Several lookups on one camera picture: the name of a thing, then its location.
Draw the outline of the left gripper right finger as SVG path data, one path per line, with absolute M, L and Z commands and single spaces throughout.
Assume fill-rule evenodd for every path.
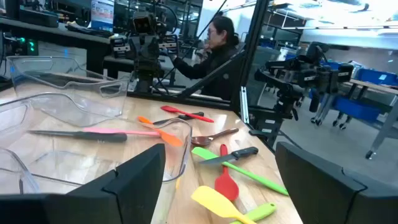
M 285 188 L 303 223 L 346 223 L 363 184 L 343 168 L 287 142 L 278 142 L 275 159 Z

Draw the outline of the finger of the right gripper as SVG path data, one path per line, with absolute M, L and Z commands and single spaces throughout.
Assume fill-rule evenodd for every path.
M 146 41 L 146 36 L 145 35 L 140 35 L 138 37 L 138 44 L 137 44 L 137 61 L 138 62 L 143 62 L 149 59 L 148 53 L 147 53 L 147 44 L 148 42 Z
M 153 62 L 159 57 L 159 39 L 155 35 L 149 37 L 148 54 L 149 60 Z

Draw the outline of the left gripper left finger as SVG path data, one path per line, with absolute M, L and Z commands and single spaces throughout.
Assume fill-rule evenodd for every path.
M 72 224 L 150 223 L 165 168 L 165 145 L 155 144 L 71 191 Z

